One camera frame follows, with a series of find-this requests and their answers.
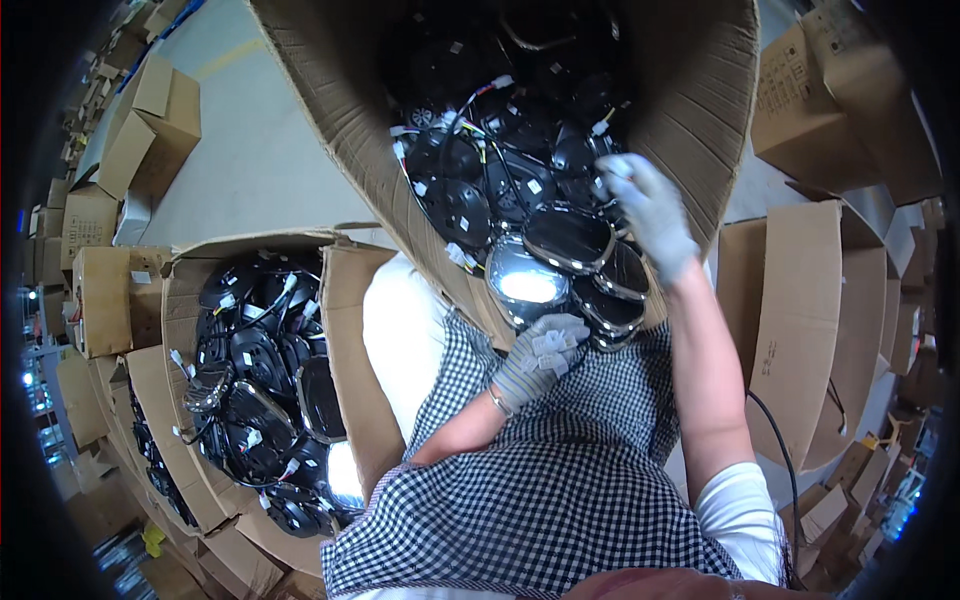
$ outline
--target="forearm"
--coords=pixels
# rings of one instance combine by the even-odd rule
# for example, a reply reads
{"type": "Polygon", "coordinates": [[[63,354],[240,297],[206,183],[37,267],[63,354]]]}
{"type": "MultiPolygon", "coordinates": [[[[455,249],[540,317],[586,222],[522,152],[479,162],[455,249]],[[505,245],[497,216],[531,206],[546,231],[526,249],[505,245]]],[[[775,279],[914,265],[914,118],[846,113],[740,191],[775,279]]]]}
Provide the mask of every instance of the forearm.
{"type": "Polygon", "coordinates": [[[484,390],[452,419],[441,425],[410,459],[411,463],[430,465],[455,454],[476,452],[490,445],[507,418],[484,390]]]}
{"type": "Polygon", "coordinates": [[[703,270],[691,258],[667,292],[673,381],[694,504],[726,467],[756,459],[747,428],[740,361],[703,270]]]}

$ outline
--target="checkered apron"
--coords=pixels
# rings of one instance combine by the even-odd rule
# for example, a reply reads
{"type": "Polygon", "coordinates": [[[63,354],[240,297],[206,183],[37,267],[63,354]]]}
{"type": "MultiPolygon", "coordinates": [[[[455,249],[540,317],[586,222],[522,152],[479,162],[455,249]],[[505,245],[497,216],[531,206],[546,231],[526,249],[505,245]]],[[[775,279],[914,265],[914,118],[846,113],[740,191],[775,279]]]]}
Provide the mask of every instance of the checkered apron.
{"type": "MultiPolygon", "coordinates": [[[[404,461],[502,362],[455,312],[444,327],[440,374],[404,461]]],[[[365,514],[321,549],[327,594],[431,587],[552,600],[632,566],[740,577],[662,468],[680,435],[668,326],[615,354],[578,352],[488,449],[384,475],[365,514]]]]}

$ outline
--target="gloved hand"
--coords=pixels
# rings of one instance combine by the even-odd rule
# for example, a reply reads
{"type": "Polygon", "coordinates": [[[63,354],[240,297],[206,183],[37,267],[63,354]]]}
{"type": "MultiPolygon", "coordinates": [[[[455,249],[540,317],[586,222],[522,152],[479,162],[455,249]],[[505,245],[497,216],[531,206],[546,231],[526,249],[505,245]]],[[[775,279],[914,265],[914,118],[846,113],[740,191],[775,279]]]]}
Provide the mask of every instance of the gloved hand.
{"type": "Polygon", "coordinates": [[[506,362],[493,375],[493,383],[500,388],[503,404],[514,413],[532,400],[546,395],[557,383],[559,377],[556,372],[553,369],[541,369],[540,357],[534,351],[534,340],[544,336],[547,331],[563,331],[568,336],[572,334],[576,340],[572,347],[557,352],[566,363],[573,360],[577,345],[590,334],[583,319],[569,314],[555,314],[540,317],[516,338],[506,362]]]}
{"type": "Polygon", "coordinates": [[[690,237],[680,190],[649,160],[638,155],[598,158],[596,168],[630,223],[630,233],[670,287],[686,261],[699,254],[690,237]]]}

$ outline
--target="worker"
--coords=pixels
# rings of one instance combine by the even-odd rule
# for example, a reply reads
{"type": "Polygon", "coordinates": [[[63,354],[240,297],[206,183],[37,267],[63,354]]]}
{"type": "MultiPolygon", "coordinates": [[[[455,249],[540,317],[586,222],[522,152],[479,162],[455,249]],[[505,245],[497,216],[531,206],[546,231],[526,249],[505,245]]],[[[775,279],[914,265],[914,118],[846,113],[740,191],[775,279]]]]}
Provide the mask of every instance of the worker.
{"type": "Polygon", "coordinates": [[[363,338],[407,449],[366,513],[321,549],[331,598],[801,593],[783,588],[785,537],[740,363],[680,192],[640,156],[597,167],[657,271],[669,324],[614,353],[567,349],[558,378],[524,359],[548,330],[582,342],[583,320],[542,317],[503,359],[405,256],[384,264],[363,338]],[[689,503],[663,470],[678,438],[689,503]]]}

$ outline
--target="yellow floor line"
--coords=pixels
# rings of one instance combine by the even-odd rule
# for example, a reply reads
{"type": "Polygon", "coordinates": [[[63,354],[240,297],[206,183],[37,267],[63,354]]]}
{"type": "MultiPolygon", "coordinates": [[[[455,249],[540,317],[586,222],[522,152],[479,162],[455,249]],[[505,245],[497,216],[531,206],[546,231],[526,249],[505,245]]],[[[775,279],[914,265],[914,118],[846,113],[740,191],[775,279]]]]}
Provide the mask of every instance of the yellow floor line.
{"type": "Polygon", "coordinates": [[[197,72],[194,73],[193,78],[201,82],[232,62],[240,60],[259,49],[267,49],[267,47],[263,44],[263,39],[259,37],[257,39],[251,39],[250,41],[244,42],[236,48],[233,48],[229,52],[214,60],[211,60],[204,66],[197,69],[197,72]]]}

